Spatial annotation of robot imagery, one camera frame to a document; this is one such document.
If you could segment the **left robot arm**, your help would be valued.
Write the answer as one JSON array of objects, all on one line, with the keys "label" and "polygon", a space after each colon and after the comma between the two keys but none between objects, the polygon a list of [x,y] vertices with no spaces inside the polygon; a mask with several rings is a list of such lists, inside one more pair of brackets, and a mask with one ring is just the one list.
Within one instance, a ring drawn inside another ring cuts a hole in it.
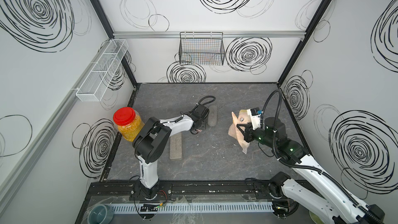
[{"label": "left robot arm", "polygon": [[147,198],[154,198],[159,188],[158,159],[169,138],[184,131],[195,132],[209,115],[209,109],[196,104],[193,110],[170,119],[151,117],[133,142],[135,156],[140,162],[139,189]]}]

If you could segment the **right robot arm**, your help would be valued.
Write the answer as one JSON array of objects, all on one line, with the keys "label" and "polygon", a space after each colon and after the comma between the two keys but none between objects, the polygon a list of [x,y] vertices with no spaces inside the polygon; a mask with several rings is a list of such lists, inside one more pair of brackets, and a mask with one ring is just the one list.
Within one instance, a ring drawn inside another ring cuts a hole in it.
[{"label": "right robot arm", "polygon": [[257,141],[272,148],[276,159],[300,174],[316,193],[304,188],[290,176],[277,174],[269,185],[274,198],[283,196],[299,203],[324,224],[381,224],[384,211],[376,204],[368,205],[354,196],[328,174],[298,142],[287,137],[286,126],[279,119],[268,117],[259,126],[259,116],[248,123],[233,117],[239,142]]}]

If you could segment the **grey rectangular eyeglass case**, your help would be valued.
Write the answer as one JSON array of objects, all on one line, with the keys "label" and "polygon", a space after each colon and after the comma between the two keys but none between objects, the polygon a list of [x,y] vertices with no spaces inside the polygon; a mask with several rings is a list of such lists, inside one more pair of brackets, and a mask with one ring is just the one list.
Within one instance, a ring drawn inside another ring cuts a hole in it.
[{"label": "grey rectangular eyeglass case", "polygon": [[182,159],[182,134],[177,133],[170,137],[170,160]]}]

